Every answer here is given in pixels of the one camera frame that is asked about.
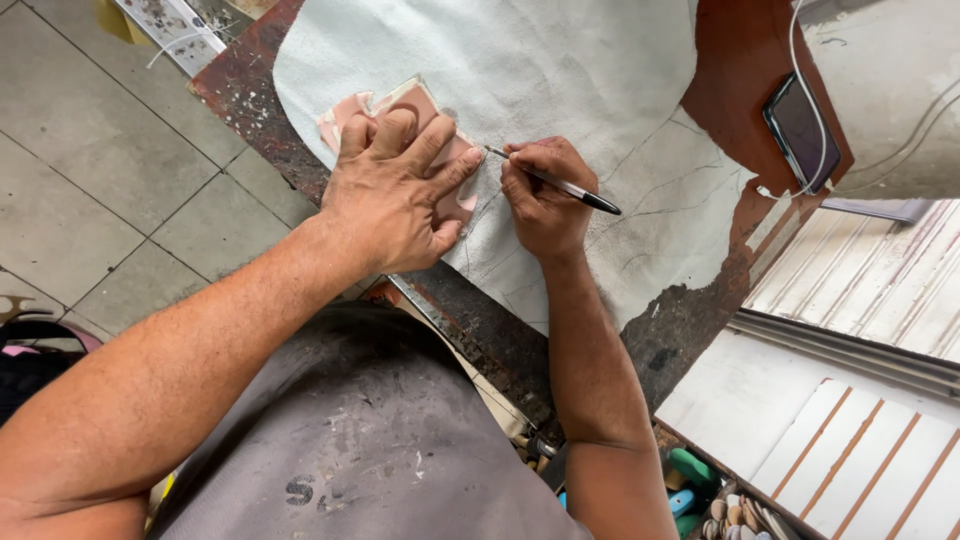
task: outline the ballpoint pen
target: ballpoint pen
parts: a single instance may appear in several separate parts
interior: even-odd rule
[[[485,144],[484,148],[493,152],[494,154],[497,154],[504,160],[508,160],[510,158],[510,155],[500,150],[497,150],[496,148],[493,148],[489,144]],[[573,195],[575,198],[579,199],[580,202],[582,202],[583,204],[589,207],[594,207],[595,209],[603,210],[604,212],[608,212],[613,215],[620,215],[623,213],[613,203],[597,195],[596,193],[590,193],[589,191],[583,189],[582,187],[578,187],[574,184],[571,184],[566,180],[561,180],[548,172],[541,171],[538,169],[527,168],[527,167],[522,167],[522,168],[527,174],[536,176],[537,178],[543,180],[544,182],[548,182],[550,184],[555,185],[557,188],[562,189],[563,191],[566,191],[570,195]]]

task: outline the man's left hand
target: man's left hand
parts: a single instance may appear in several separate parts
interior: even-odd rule
[[[409,142],[416,128],[409,110],[390,112],[379,126],[353,116],[341,133],[321,213],[313,218],[339,228],[370,274],[430,267],[453,248],[464,226],[447,220],[435,228],[431,217],[437,202],[476,170],[480,151],[470,148],[426,177],[457,127],[440,115]]]

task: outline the person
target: person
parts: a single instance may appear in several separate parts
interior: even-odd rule
[[[0,537],[140,538],[147,492],[181,466],[150,538],[672,538],[634,367],[584,250],[591,210],[561,137],[508,145],[502,192],[549,298],[549,369],[568,445],[564,511],[513,451],[438,335],[341,303],[374,273],[426,268],[464,224],[434,207],[481,161],[427,166],[454,136],[414,114],[355,116],[321,211],[40,390],[0,429]]]

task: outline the workbench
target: workbench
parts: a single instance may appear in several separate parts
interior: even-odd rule
[[[310,201],[319,205],[330,171],[307,149],[276,96],[273,66],[303,0],[280,0],[231,41],[190,89]],[[670,286],[620,334],[651,413],[740,308],[759,277],[827,193],[777,202],[756,192],[798,189],[760,110],[793,70],[787,46],[788,0],[700,0],[697,70],[681,104],[728,156],[757,173],[733,216],[730,249],[715,281],[700,289]],[[799,30],[797,56],[843,159],[852,165],[823,82]],[[548,442],[563,440],[550,396],[547,338],[442,261],[391,276],[473,366],[531,421]]]

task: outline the smartphone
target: smartphone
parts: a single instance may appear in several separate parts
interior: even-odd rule
[[[820,124],[816,114],[820,107],[814,110],[810,101],[806,99],[800,79],[793,72],[783,79],[777,91],[774,92],[763,106],[763,118],[770,126],[774,139],[783,151],[783,156],[790,164],[801,189],[808,195],[814,195],[827,183],[827,179],[840,164],[840,147],[837,146],[830,127],[824,122],[827,130],[827,156],[824,166],[817,175],[817,166],[823,153],[823,138],[820,135]]]

